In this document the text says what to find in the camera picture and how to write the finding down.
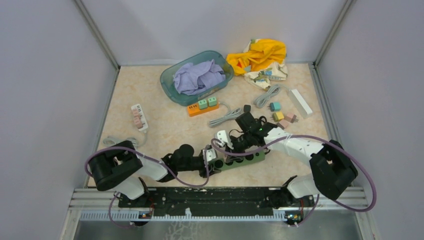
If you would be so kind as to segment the teal charger plug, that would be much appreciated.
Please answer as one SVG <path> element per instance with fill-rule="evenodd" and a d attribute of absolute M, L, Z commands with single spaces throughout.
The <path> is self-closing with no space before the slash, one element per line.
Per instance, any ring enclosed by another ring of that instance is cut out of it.
<path fill-rule="evenodd" d="M 271 102 L 268 108 L 271 112 L 278 112 L 281 110 L 281 104 L 279 102 Z"/>

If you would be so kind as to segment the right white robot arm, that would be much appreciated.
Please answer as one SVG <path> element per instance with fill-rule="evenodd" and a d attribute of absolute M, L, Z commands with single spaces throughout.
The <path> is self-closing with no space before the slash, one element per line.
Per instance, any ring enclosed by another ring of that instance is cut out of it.
<path fill-rule="evenodd" d="M 240 136 L 218 133 L 216 136 L 231 153 L 245 153 L 257 146 L 284 153 L 310 167 L 311 173 L 294 176 L 283 187 L 281 199 L 287 206 L 295 206 L 301 197 L 322 194 L 337 200 L 358 176 L 358 171 L 349 157 L 343 154 L 342 146 L 334 140 L 326 142 L 314 136 L 295 137 L 282 127 L 254 118 L 245 112 L 235 119 L 241 129 Z"/>

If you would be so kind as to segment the yellow charger plug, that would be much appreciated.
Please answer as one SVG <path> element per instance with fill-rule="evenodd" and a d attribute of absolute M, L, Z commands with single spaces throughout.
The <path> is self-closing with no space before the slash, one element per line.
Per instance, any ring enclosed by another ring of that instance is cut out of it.
<path fill-rule="evenodd" d="M 275 111 L 275 112 L 272 113 L 272 119 L 275 122 L 279 122 L 281 120 L 284 120 L 285 119 L 285 116 L 284 116 L 284 114 L 281 111 Z"/>

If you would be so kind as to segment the green power strip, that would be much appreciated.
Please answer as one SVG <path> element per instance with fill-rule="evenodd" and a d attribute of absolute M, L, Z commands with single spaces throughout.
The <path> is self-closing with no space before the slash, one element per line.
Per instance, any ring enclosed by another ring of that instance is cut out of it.
<path fill-rule="evenodd" d="M 265 152 L 263 150 L 246 156 L 231 156 L 230 162 L 225 162 L 223 159 L 222 171 L 227 171 L 247 165 L 259 163 L 265 160 Z"/>

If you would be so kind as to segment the pink charger plug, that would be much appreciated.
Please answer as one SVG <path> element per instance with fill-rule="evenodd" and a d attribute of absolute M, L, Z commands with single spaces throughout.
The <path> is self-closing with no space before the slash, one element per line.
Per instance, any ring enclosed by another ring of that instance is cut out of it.
<path fill-rule="evenodd" d="M 285 130 L 287 127 L 289 127 L 290 124 L 291 123 L 289 121 L 285 120 L 285 119 L 282 119 L 282 120 L 280 120 L 279 122 L 276 123 L 276 125 L 283 130 Z"/>
<path fill-rule="evenodd" d="M 287 113 L 284 117 L 284 119 L 290 123 L 297 123 L 299 121 L 299 118 L 296 114 L 294 113 Z"/>

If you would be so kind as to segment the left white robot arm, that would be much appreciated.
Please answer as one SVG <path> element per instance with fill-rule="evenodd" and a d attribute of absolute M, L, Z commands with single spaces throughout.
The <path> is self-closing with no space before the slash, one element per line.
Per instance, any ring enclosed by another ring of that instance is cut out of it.
<path fill-rule="evenodd" d="M 150 193 L 142 179 L 166 183 L 178 178 L 178 173 L 198 171 L 202 178 L 210 177 L 218 154 L 210 145 L 195 155 L 194 148 L 183 144 L 161 159 L 136 151 L 130 140 L 124 140 L 91 155 L 84 164 L 98 191 L 114 190 L 128 197 L 138 207 L 149 203 Z"/>

